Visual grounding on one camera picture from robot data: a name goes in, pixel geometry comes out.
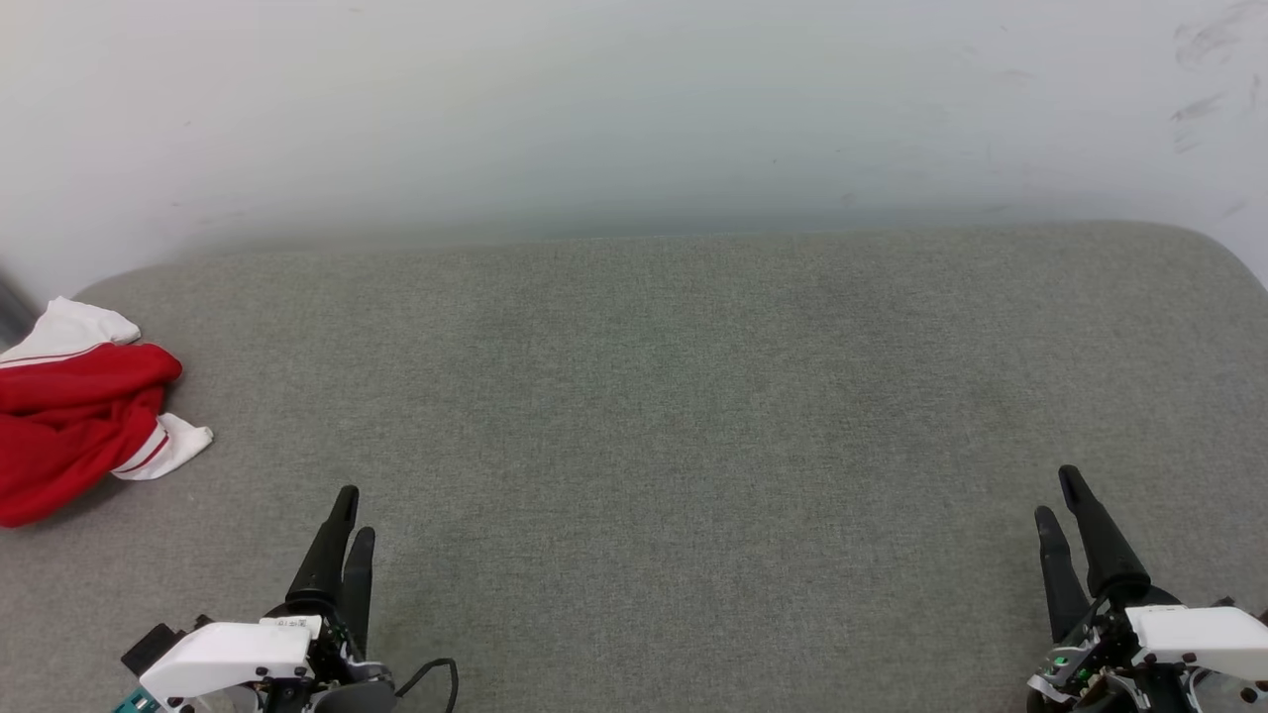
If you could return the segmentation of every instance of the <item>white plastic part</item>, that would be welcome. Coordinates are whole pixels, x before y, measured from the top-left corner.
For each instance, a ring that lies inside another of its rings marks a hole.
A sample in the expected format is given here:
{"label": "white plastic part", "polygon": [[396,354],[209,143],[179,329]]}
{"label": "white plastic part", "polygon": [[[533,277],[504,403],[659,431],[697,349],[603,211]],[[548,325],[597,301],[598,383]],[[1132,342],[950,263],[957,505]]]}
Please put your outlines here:
{"label": "white plastic part", "polygon": [[1184,661],[1245,681],[1268,680],[1268,627],[1234,606],[1129,606],[1140,639],[1137,658],[1153,653],[1164,664]]}
{"label": "white plastic part", "polygon": [[295,667],[306,665],[309,641],[304,627],[213,622],[176,642],[141,674],[141,685],[171,710],[169,698],[190,699],[259,681],[264,675],[257,669],[294,675]]}

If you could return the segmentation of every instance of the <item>robotic arm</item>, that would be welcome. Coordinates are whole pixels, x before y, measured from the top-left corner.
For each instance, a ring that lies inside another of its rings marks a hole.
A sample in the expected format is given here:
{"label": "robotic arm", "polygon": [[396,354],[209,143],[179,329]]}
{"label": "robotic arm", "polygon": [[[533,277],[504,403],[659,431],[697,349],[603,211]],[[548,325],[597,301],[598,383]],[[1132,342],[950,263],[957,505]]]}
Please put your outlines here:
{"label": "robotic arm", "polygon": [[1268,627],[1221,600],[1189,609],[1153,586],[1110,513],[1078,468],[1059,471],[1088,558],[1092,603],[1070,563],[1070,544],[1047,507],[1035,510],[1055,646],[1031,676],[1028,713],[1201,713],[1193,689],[1211,672],[1268,691]]}
{"label": "robotic arm", "polygon": [[[1246,681],[1241,698],[1268,700],[1268,625],[1231,600],[1189,609],[1153,586],[1104,506],[1073,466],[1060,469],[1088,558],[1084,594],[1070,546],[1047,507],[1035,511],[1054,647],[1031,676],[1028,713],[1201,713],[1194,688],[1211,672]],[[123,656],[141,680],[115,713],[202,713],[221,691],[236,713],[387,713],[424,675],[448,666],[451,713],[458,667],[437,658],[397,688],[366,660],[374,530],[347,559],[358,491],[344,487],[285,601],[254,623],[199,617],[191,632],[158,624]]]}
{"label": "robotic arm", "polygon": [[366,660],[374,530],[356,520],[358,490],[345,486],[313,538],[285,601],[254,623],[199,617],[191,632],[158,624],[122,658],[138,676],[117,713],[195,713],[222,691],[237,713],[387,713],[427,671],[448,666],[446,713],[458,666],[437,658],[397,689],[392,671]]}

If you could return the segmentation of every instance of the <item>red and white garment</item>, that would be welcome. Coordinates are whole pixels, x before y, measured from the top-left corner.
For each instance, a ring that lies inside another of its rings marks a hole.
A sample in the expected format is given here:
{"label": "red and white garment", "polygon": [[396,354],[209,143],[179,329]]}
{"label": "red and white garment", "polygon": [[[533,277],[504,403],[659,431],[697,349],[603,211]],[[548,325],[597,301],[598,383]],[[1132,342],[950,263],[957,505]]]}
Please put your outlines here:
{"label": "red and white garment", "polygon": [[62,297],[0,354],[0,525],[43,519],[107,473],[148,481],[212,443],[161,414],[181,365],[118,312]]}

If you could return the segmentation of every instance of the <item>gray fabric surface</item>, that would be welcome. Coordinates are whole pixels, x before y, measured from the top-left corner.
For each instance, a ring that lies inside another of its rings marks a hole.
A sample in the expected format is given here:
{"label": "gray fabric surface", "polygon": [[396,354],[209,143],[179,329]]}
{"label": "gray fabric surface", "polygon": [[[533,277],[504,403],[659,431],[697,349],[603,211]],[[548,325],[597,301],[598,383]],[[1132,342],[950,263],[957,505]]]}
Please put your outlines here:
{"label": "gray fabric surface", "polygon": [[3,710],[108,710],[155,623],[261,615],[345,482],[372,653],[456,657],[465,712],[1019,710],[1064,462],[1164,587],[1268,605],[1268,299],[1177,228],[247,255],[81,298],[217,440],[0,533]]}

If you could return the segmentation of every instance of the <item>gray upholstery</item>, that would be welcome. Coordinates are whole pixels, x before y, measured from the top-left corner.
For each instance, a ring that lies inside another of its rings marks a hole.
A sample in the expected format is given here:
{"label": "gray upholstery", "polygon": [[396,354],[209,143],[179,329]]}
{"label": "gray upholstery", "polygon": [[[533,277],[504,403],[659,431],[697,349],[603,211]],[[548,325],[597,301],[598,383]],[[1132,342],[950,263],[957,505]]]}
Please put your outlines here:
{"label": "gray upholstery", "polygon": [[1163,586],[1268,604],[1268,299],[1177,228],[245,255],[81,298],[217,440],[0,533],[0,710],[109,710],[155,623],[259,617],[346,482],[372,653],[454,656],[465,712],[1018,710],[1065,462]]}

